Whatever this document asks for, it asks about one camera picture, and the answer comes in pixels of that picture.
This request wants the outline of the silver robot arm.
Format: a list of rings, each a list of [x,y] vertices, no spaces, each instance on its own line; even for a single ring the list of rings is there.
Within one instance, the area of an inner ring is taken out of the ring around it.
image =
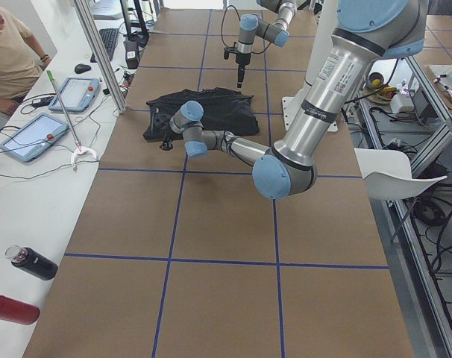
[[[282,139],[268,147],[229,131],[208,131],[202,106],[188,101],[167,124],[164,143],[181,137],[190,157],[218,150],[240,159],[266,198],[304,192],[316,181],[314,151],[366,70],[377,60],[419,53],[427,12],[426,1],[326,1],[315,38],[324,60],[297,94],[298,108]]]
[[[257,1],[257,4],[276,13],[277,17],[273,23],[267,22],[257,14],[245,14],[240,17],[238,41],[232,48],[225,48],[225,57],[227,51],[236,56],[238,88],[242,87],[245,67],[251,62],[255,38],[260,37],[277,47],[284,47],[289,39],[289,24],[298,9],[296,1]]]

